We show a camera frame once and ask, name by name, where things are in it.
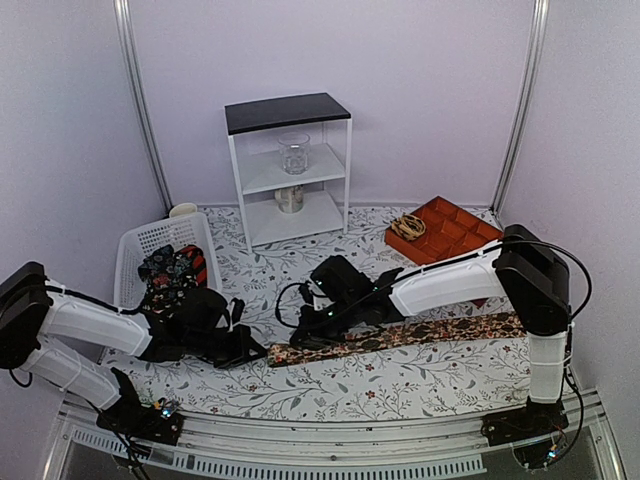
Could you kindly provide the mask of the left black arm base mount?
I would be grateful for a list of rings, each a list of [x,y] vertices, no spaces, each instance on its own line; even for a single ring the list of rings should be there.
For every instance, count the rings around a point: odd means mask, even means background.
[[[98,413],[99,428],[129,438],[176,446],[184,417],[172,402],[145,406],[135,398],[121,397],[111,407]]]

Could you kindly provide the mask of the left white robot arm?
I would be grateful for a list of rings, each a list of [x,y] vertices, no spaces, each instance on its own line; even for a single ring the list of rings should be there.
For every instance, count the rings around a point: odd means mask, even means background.
[[[194,356],[217,369],[261,359],[267,351],[241,324],[242,301],[208,288],[189,290],[172,311],[123,309],[50,280],[28,262],[1,284],[1,367],[39,376],[84,398],[128,434],[148,426],[148,412],[128,375],[89,360],[63,338],[115,349],[150,363]]]

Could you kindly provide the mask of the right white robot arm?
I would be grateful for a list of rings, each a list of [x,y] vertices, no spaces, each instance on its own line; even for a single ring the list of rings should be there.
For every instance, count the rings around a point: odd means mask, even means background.
[[[461,302],[505,297],[528,338],[531,383],[517,427],[537,436],[556,417],[562,395],[569,331],[581,307],[570,304],[569,251],[543,242],[519,224],[500,240],[415,268],[396,268],[371,280],[342,255],[325,259],[310,275],[321,298],[307,294],[289,343],[319,350],[346,339],[364,323],[379,326]]]

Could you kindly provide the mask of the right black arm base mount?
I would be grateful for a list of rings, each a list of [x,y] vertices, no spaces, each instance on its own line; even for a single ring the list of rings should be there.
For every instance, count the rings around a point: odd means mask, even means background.
[[[527,400],[523,407],[482,418],[480,433],[490,446],[515,444],[543,437],[540,442],[512,448],[516,462],[525,470],[544,470],[562,460],[575,446],[584,426],[584,404],[580,403],[574,437],[569,440],[568,415],[561,400],[540,404]]]

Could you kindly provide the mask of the cream floral paisley tie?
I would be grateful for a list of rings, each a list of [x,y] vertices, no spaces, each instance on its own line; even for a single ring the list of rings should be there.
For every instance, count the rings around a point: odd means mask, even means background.
[[[349,334],[343,340],[305,339],[301,346],[274,344],[268,349],[267,366],[283,368],[425,343],[525,336],[513,312],[392,324],[370,333]]]

